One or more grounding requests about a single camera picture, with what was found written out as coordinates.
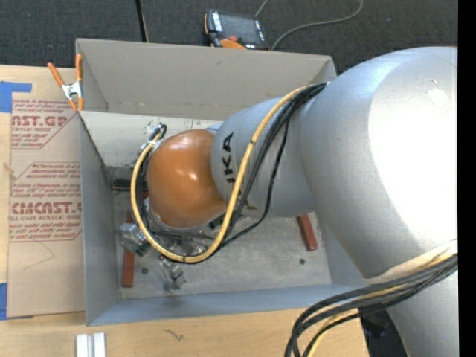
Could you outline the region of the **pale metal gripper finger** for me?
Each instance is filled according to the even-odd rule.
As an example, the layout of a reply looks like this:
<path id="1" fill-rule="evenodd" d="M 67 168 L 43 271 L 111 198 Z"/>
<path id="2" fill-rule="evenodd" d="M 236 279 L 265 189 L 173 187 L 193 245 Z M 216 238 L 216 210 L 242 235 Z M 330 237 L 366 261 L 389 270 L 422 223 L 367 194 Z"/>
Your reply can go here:
<path id="1" fill-rule="evenodd" d="M 143 257 L 150 250 L 147 238 L 135 223 L 124 222 L 118 228 L 118 233 L 121 245 L 128 252 Z"/>
<path id="2" fill-rule="evenodd" d="M 165 279 L 164 288 L 168 292 L 177 291 L 186 283 L 184 272 L 179 265 L 163 255 L 158 256 L 158 263 Z"/>

